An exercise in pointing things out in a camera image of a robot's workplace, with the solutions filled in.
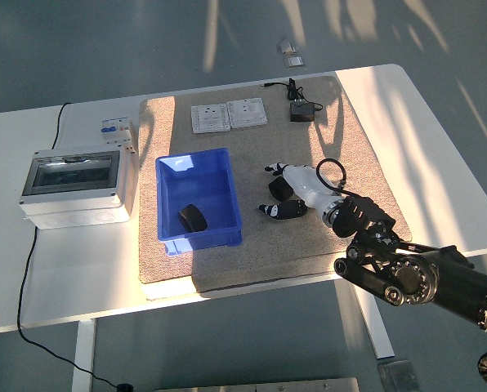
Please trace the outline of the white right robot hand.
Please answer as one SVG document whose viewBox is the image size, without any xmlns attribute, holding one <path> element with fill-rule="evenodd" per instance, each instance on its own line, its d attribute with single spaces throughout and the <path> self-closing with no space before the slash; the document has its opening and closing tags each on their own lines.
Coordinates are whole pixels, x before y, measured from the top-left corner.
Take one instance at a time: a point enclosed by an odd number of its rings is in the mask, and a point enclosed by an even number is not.
<svg viewBox="0 0 487 392">
<path fill-rule="evenodd" d="M 321 220 L 333 225 L 343 197 L 326 187 L 313 167 L 286 163 L 271 164 L 265 168 L 275 177 L 269 183 L 274 205 L 260 205 L 259 210 L 276 220 L 302 217 L 309 208 L 315 209 Z"/>
</svg>

